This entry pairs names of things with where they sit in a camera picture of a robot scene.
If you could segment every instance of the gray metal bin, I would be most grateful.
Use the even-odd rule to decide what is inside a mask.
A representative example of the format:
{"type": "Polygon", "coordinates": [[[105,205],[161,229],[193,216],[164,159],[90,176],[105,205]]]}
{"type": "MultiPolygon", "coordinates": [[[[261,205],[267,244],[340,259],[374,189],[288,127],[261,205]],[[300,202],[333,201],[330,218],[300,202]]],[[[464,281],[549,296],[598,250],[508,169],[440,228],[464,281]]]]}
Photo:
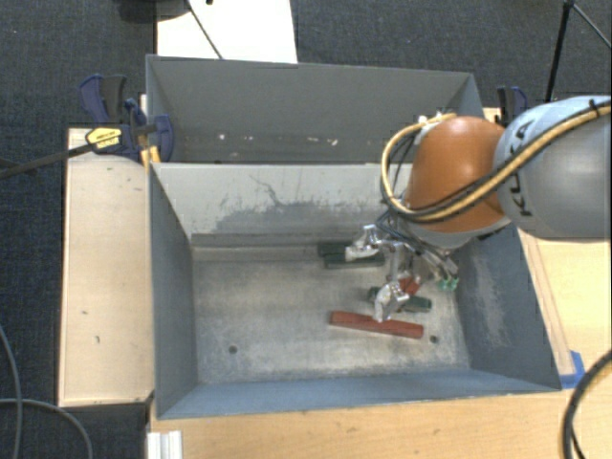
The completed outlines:
{"type": "Polygon", "coordinates": [[[149,56],[151,115],[177,145],[150,172],[160,418],[560,389],[514,229],[456,252],[455,293],[422,291],[422,339],[331,327],[369,313],[387,268],[326,271],[317,242],[382,211],[376,163],[421,115],[482,115],[473,77],[149,56]]]}

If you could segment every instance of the black cable on floor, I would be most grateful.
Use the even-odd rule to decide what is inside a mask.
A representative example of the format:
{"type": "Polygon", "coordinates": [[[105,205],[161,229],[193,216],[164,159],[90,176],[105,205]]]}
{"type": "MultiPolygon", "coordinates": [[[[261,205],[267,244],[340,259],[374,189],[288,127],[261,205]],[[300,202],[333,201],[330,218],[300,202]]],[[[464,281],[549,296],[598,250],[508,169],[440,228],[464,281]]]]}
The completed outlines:
{"type": "Polygon", "coordinates": [[[2,325],[0,325],[0,339],[2,340],[2,344],[7,353],[7,358],[9,359],[9,364],[11,366],[12,379],[14,381],[14,386],[15,386],[15,398],[0,399],[0,405],[3,405],[3,404],[16,404],[17,405],[17,425],[16,425],[16,431],[15,431],[15,443],[14,443],[14,447],[12,450],[13,459],[19,458],[19,451],[21,449],[24,404],[28,406],[34,406],[37,408],[43,408],[46,410],[50,410],[54,413],[58,413],[60,416],[62,416],[64,419],[70,422],[76,428],[76,430],[78,430],[78,433],[80,433],[81,437],[83,438],[83,441],[85,442],[85,446],[87,447],[87,457],[89,459],[94,459],[94,448],[92,446],[92,441],[89,438],[87,430],[85,430],[85,427],[81,424],[79,420],[77,420],[77,418],[75,418],[65,409],[62,409],[59,406],[55,406],[54,404],[44,403],[38,400],[28,400],[28,399],[23,398],[21,394],[21,382],[19,381],[19,372],[17,371],[17,363],[15,361],[15,356],[14,356],[14,353],[12,352],[11,345],[9,344],[9,340],[7,339],[7,335],[4,333],[4,329],[2,328],[2,325]]]}
{"type": "Polygon", "coordinates": [[[12,448],[12,459],[19,458],[19,449],[21,448],[21,434],[23,430],[23,396],[21,395],[21,382],[19,381],[19,372],[17,371],[17,362],[15,361],[15,355],[12,352],[9,339],[7,334],[4,333],[2,325],[0,325],[0,339],[4,346],[4,350],[9,359],[9,366],[11,367],[12,381],[15,386],[15,398],[14,402],[17,405],[17,422],[15,428],[15,443],[12,448]]]}
{"type": "MultiPolygon", "coordinates": [[[[574,390],[574,394],[570,399],[570,403],[567,405],[567,409],[565,410],[565,415],[563,416],[563,426],[562,426],[562,443],[563,443],[563,457],[564,459],[573,459],[574,452],[572,451],[572,445],[578,444],[578,440],[576,439],[576,434],[574,433],[574,416],[576,415],[576,411],[582,400],[582,397],[586,393],[586,390],[589,388],[593,380],[600,374],[603,368],[612,361],[612,350],[608,350],[608,352],[601,357],[593,367],[591,367],[582,379],[580,379],[579,383],[574,390]]],[[[584,457],[582,454],[582,450],[579,445],[577,447],[577,452],[580,454],[580,458],[584,457]]]]}

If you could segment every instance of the yellow cable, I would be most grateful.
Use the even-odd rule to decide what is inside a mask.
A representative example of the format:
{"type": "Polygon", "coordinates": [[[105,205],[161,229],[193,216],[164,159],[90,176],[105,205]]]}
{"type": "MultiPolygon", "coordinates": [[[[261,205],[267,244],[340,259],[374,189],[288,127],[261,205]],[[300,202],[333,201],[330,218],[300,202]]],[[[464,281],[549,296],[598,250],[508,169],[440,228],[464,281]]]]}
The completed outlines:
{"type": "Polygon", "coordinates": [[[416,131],[419,131],[423,129],[425,126],[428,126],[430,124],[435,124],[437,122],[442,122],[444,120],[452,119],[452,118],[455,118],[456,116],[457,115],[455,113],[449,113],[449,114],[444,114],[442,116],[436,116],[435,118],[431,118],[423,122],[418,122],[416,124],[409,125],[405,127],[404,129],[400,130],[399,132],[397,132],[393,136],[393,138],[391,138],[389,142],[386,144],[386,146],[384,147],[384,150],[382,151],[382,158],[381,158],[381,180],[382,180],[384,192],[386,193],[387,197],[389,198],[389,200],[394,206],[398,207],[399,209],[406,209],[406,207],[400,201],[398,201],[395,195],[393,194],[393,188],[391,187],[391,183],[389,182],[389,176],[387,173],[389,169],[389,155],[391,154],[391,150],[393,149],[393,147],[398,142],[400,142],[400,140],[403,137],[411,133],[414,133],[416,131]]]}
{"type": "MultiPolygon", "coordinates": [[[[601,107],[597,111],[588,111],[584,114],[581,114],[579,116],[576,116],[575,118],[572,118],[564,122],[563,124],[560,124],[552,128],[551,130],[547,131],[545,134],[537,138],[532,144],[530,144],[528,147],[522,150],[519,154],[517,154],[508,164],[506,164],[503,168],[501,168],[493,177],[491,177],[487,182],[485,182],[483,185],[478,187],[470,195],[458,200],[457,202],[447,206],[446,208],[437,210],[435,212],[431,212],[429,214],[420,215],[420,213],[423,212],[425,209],[421,209],[421,210],[409,209],[406,206],[404,206],[395,197],[395,195],[393,194],[391,185],[388,182],[388,177],[386,175],[386,168],[388,166],[388,155],[390,152],[390,148],[385,148],[382,153],[382,161],[381,161],[381,167],[384,168],[384,174],[382,176],[382,185],[384,188],[384,192],[389,198],[389,201],[391,202],[391,204],[393,204],[393,206],[397,210],[411,216],[411,221],[414,221],[416,223],[419,223],[419,222],[429,223],[429,222],[440,221],[460,211],[461,209],[469,206],[470,204],[473,204],[474,202],[479,200],[480,197],[486,196],[488,192],[491,192],[493,189],[500,186],[516,170],[518,170],[522,165],[527,163],[533,156],[539,153],[539,151],[543,149],[549,142],[553,141],[558,136],[569,131],[570,129],[574,129],[582,124],[585,124],[586,122],[595,120],[599,118],[600,116],[605,116],[607,114],[610,114],[609,105],[605,107],[601,107]]],[[[421,124],[415,124],[414,126],[409,126],[409,127],[420,128],[423,126],[421,124]]],[[[400,131],[400,133],[398,133],[396,136],[394,136],[391,139],[391,142],[393,142],[393,140],[395,140],[395,138],[399,136],[401,133],[405,134],[405,130],[408,128],[405,128],[402,131],[400,131]]]]}

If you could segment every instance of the metal bracket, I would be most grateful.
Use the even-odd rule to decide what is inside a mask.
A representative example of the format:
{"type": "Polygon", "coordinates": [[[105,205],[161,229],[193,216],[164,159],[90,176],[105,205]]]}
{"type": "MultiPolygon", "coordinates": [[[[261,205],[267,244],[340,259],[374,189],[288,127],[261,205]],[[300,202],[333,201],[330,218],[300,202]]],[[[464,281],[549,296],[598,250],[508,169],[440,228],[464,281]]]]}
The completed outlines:
{"type": "Polygon", "coordinates": [[[167,433],[146,434],[147,459],[183,459],[183,433],[173,430],[167,433]]]}

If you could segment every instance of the dark carpet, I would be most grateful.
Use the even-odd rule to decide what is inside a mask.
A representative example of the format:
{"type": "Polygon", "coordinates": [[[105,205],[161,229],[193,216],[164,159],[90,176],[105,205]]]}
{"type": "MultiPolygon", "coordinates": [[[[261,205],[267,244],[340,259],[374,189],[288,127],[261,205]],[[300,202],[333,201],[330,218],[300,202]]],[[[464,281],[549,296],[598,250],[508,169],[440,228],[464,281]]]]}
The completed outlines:
{"type": "MultiPolygon", "coordinates": [[[[610,35],[610,0],[577,0],[610,35]]],[[[77,86],[92,73],[129,77],[144,89],[154,52],[154,6],[138,0],[0,0],[0,157],[25,162],[64,148],[65,131],[89,118],[77,86]]],[[[292,0],[298,58],[474,73],[485,105],[495,87],[518,85],[542,102],[561,0],[292,0]]],[[[610,94],[610,52],[575,14],[555,97],[610,94]]],[[[61,288],[63,170],[0,181],[0,323],[24,396],[55,400],[61,288]]],[[[0,398],[13,397],[0,357],[0,398]]],[[[97,458],[143,455],[143,405],[73,410],[97,458]]],[[[22,457],[84,457],[77,432],[27,410],[22,457]]],[[[10,457],[14,407],[0,409],[0,458],[10,457]]]]}

